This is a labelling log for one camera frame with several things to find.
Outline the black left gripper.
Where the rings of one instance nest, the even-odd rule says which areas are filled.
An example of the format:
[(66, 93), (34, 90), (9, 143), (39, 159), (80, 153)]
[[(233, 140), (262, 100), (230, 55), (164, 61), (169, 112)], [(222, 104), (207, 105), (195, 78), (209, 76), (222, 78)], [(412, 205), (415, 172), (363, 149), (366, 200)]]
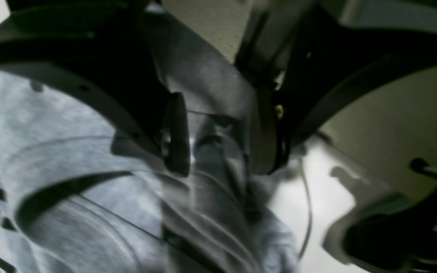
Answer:
[(352, 210), (328, 229), (323, 249), (369, 273), (437, 273), (437, 188), (410, 206), (386, 196)]

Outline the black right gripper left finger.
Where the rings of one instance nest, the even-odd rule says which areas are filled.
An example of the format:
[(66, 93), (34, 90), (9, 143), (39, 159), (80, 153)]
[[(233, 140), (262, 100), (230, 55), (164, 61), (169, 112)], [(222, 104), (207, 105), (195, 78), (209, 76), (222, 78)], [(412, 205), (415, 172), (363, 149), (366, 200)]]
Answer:
[(0, 71), (48, 85), (104, 116), (177, 175), (190, 173), (184, 96), (158, 78), (148, 0), (8, 0)]

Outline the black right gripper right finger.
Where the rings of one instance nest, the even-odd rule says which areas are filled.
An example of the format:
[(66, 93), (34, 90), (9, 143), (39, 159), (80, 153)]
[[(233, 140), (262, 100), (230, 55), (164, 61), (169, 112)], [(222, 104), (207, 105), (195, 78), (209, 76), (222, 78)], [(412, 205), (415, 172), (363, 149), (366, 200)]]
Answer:
[(437, 0), (250, 0), (248, 79), (261, 133), (250, 170), (282, 166), (336, 113), (437, 66)]

